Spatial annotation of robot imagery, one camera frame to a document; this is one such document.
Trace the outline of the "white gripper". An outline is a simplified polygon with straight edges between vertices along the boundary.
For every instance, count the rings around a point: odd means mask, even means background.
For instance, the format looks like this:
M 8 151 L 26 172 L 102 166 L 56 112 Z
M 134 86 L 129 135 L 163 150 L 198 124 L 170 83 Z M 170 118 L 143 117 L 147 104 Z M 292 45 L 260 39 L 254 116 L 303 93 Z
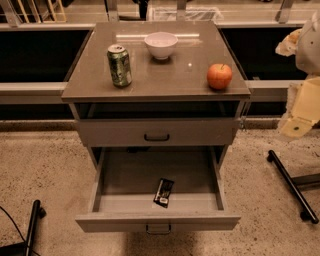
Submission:
M 308 77 L 291 84 L 288 92 L 289 117 L 279 122 L 279 133 L 288 138 L 301 138 L 320 120 L 320 78 Z

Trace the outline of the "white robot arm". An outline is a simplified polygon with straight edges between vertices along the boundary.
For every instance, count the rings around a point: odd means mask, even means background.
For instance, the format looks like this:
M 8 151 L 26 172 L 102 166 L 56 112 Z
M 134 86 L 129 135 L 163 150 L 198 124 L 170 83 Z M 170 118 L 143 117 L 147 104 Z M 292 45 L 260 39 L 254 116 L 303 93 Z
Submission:
M 291 83 L 287 91 L 286 112 L 278 124 L 278 132 L 288 140 L 307 134 L 320 121 L 320 17 L 315 12 L 301 29 L 287 35 L 276 47 L 278 55 L 295 56 L 298 70 L 307 74 L 299 83 Z

